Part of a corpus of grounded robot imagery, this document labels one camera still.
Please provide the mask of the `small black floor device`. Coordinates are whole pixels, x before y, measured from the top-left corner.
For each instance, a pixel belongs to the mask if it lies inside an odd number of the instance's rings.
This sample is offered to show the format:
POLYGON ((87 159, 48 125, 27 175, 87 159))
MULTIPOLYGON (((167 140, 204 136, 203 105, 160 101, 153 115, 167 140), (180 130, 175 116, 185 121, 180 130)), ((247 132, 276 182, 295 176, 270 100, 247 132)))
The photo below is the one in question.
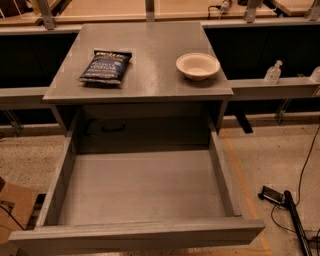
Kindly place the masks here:
POLYGON ((262 188, 262 191, 258 194, 258 197, 261 200, 267 200, 277 206, 285 205, 284 195, 267 186, 262 188))

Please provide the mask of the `white paper bowl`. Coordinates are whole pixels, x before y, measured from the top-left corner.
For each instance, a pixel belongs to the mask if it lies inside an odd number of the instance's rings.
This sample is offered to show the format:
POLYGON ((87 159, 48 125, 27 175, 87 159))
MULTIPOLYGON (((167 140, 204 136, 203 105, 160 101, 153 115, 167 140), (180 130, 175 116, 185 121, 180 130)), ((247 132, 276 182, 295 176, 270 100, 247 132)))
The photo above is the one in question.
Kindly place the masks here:
POLYGON ((204 53, 188 53, 176 60, 177 69, 192 81, 203 81, 216 75, 221 66, 213 56, 204 53))

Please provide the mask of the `grey cabinet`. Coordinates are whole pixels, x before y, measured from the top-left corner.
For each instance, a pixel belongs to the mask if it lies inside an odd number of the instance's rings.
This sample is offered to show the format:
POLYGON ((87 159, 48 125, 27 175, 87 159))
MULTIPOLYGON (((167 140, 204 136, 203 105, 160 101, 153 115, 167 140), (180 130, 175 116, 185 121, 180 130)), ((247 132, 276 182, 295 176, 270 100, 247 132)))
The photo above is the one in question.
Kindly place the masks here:
POLYGON ((212 52, 198 22, 86 24, 43 100, 80 108, 72 127, 80 153, 210 149, 232 90, 223 72, 195 82, 176 60, 212 52), (132 53, 120 85, 79 80, 95 49, 132 53), (126 128, 104 133, 104 120, 124 120, 126 128))

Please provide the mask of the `cardboard box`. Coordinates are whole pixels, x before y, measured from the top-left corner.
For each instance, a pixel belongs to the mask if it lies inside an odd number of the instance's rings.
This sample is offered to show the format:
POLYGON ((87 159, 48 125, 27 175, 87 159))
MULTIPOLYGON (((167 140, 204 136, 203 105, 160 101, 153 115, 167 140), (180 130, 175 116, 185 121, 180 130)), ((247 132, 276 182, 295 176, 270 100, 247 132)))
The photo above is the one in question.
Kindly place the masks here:
POLYGON ((12 231, 27 227, 39 192, 0 178, 0 245, 8 243, 12 231))

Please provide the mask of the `blue chip bag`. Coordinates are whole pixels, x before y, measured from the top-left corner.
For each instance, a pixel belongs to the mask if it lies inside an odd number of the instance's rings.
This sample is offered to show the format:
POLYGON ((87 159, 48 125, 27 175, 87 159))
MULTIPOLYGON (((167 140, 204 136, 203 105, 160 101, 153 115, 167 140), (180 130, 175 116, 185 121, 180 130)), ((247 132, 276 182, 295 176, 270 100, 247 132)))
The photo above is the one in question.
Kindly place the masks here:
POLYGON ((94 57, 79 80, 120 85, 131 58, 131 52, 95 49, 94 57))

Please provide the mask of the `open grey top drawer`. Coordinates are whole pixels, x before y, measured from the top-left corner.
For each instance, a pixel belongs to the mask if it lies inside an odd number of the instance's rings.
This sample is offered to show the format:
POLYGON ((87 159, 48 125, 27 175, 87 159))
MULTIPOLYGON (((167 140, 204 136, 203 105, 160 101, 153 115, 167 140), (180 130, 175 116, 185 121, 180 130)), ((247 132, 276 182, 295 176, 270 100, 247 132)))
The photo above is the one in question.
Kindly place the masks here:
POLYGON ((245 245, 245 219, 217 144, 210 149, 80 153, 74 117, 34 229, 10 240, 29 256, 245 245))

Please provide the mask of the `clear sanitizer bottle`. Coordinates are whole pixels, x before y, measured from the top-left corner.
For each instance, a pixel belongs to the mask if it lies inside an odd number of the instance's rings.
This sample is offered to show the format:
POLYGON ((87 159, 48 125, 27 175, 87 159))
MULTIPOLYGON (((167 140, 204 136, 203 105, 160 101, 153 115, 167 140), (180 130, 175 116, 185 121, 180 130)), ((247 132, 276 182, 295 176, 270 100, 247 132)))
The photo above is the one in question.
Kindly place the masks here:
POLYGON ((271 66, 264 77, 264 81, 267 84, 276 84, 281 75, 282 61, 277 60, 273 66, 271 66))

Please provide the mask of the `white object on shelf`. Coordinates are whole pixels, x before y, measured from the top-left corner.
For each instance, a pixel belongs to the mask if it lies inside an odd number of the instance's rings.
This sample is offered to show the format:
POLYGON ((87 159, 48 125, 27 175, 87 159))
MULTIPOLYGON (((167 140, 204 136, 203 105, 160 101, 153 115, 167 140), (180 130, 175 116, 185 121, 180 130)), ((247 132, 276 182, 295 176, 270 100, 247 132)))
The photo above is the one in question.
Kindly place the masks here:
POLYGON ((313 83, 320 83, 320 66, 316 67, 312 74, 310 75, 309 79, 313 82, 313 83))

